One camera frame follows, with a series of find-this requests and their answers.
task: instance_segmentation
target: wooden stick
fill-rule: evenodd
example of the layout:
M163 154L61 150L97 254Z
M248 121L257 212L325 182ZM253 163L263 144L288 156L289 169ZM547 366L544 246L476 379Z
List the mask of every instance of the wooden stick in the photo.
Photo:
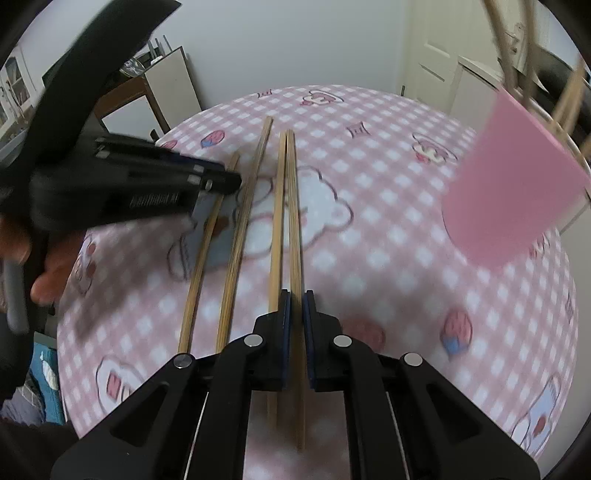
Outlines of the wooden stick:
M482 0L482 3L484 4L486 13L488 13L488 19L491 22L491 28L496 37L496 44L501 54L501 68L505 77L505 89L511 96L515 97L515 73L513 72L509 44L507 43L505 25L501 13L496 5L496 0Z
M235 152L230 163L228 164L228 170L234 170L236 164L240 159L240 153ZM199 252L195 259L195 268L193 270L193 276L191 277L191 284L189 285L189 293L187 293L187 301L185 303L185 309L183 313L183 324L181 326L181 335L178 340L178 353L188 353L190 349L191 336L193 334L194 318L197 312L197 306L199 305L199 295L201 293L201 284L203 281L203 273L205 271L205 263L207 260L207 251L209 250L209 244L213 237L213 230L216 226L217 216L219 215L220 209L222 208L223 195L219 195L213 204L212 212L207 219L207 225L199 246Z
M573 89L573 96L572 98L572 102L570 105L570 110L568 112L566 112L565 114L565 118L566 120L564 121L564 132L568 135L571 136L571 134L574 131L574 128L577 124L577 120L579 119L579 113L581 111L581 106L583 103L583 97L584 97L584 89L585 89L585 80L584 80L584 74L585 74L585 67L583 66L583 68L581 70L577 69L577 71L575 72L576 74L576 78L574 79L575 82L575 87Z
M300 206L297 188L296 138L287 132L287 196L290 220L290 290L292 324L292 358L294 365L295 439L299 451L306 446L306 347L302 324L302 272Z
M271 272L269 274L269 312L279 308L281 293L281 254L283 253L283 195L285 189L285 154L287 133L282 132L279 138L279 156L277 158L277 176L275 178L275 205L273 207L273 236L271 240ZM277 428L276 392L267 395L267 420L269 426Z
M525 59L525 85L521 104L526 110L530 109L531 98L535 95L535 71L538 64L538 43L535 27L535 10L532 0L521 0L523 17L525 18L525 33L527 38L527 57Z
M558 99L558 103L552 112L552 122L550 123L550 131L552 133L556 132L558 124L561 125L563 123L567 109L571 105L573 94L576 93L577 77L582 77L584 75L584 68L584 60L580 58L577 69L570 75L562 95L560 95L560 99Z
M587 137L587 140L583 142L581 146L581 155L583 158L587 158L591 155L591 134Z
M242 207L238 213L236 231L234 232L234 239L232 241L232 253L230 255L230 263L228 265L228 271L226 272L226 281L224 283L223 289L220 323L217 328L217 353L220 353L224 349L230 335L232 310L234 309L234 299L236 298L236 284L238 283L238 272L240 271L240 264L242 262L242 250L244 249L244 242L246 240L246 228L248 226L248 219L251 214L252 198L254 197L255 193L256 176L258 175L262 158L265 154L272 124L273 117L268 116L265 119L265 123L262 127L262 133L259 143L256 147L255 159L252 165L251 174L248 178L248 183L246 184L244 197L242 198Z

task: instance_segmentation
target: checkered tablecloth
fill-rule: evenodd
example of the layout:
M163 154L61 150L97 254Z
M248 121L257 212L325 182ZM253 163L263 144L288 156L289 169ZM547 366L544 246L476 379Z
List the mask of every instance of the checkered tablecloth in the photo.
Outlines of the checkered tablecloth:
M278 139L292 128L304 286L314 290L319 310L377 352L422 354L537 457L564 406L576 353L575 289L558 232L541 235L502 270L470 265L447 236L440 199L475 132L425 105L374 90L309 86L256 93L186 120L160 144L219 161L239 148L246 174L266 115L275 122L252 208L232 339L267 312ZM236 201L239 207L240 195ZM196 357L215 347L237 208L224 205L197 313ZM199 215L88 233L60 303L58 334L64 399L79 434L175 354L203 231ZM288 288L287 260L284 255ZM255 395L246 479L348 477L341 396L310 396L303 454L281 432L269 431L264 413Z

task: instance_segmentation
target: human hand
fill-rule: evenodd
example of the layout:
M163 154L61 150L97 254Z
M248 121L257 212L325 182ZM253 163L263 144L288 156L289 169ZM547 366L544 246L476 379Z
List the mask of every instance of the human hand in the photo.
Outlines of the human hand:
M45 258L45 271L31 288L31 299L41 305L49 305L64 293L84 233L71 233L55 245L50 245ZM16 222L0 216L0 258L25 263L31 253L31 240L27 231Z

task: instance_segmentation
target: pink object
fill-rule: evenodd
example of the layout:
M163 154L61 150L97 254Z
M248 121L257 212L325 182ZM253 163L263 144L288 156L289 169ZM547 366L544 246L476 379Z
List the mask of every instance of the pink object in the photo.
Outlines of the pink object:
M501 267L571 206L589 177L506 91L442 200L455 246L474 264Z

